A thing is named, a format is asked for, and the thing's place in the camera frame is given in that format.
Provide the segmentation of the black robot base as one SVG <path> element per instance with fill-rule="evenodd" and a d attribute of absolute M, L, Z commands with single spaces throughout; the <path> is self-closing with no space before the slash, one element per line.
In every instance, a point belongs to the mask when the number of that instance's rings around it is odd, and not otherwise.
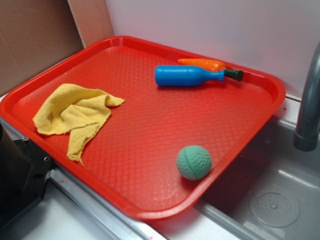
<path fill-rule="evenodd" d="M 0 228 L 44 198 L 52 157 L 32 140 L 12 140 L 0 127 Z"/>

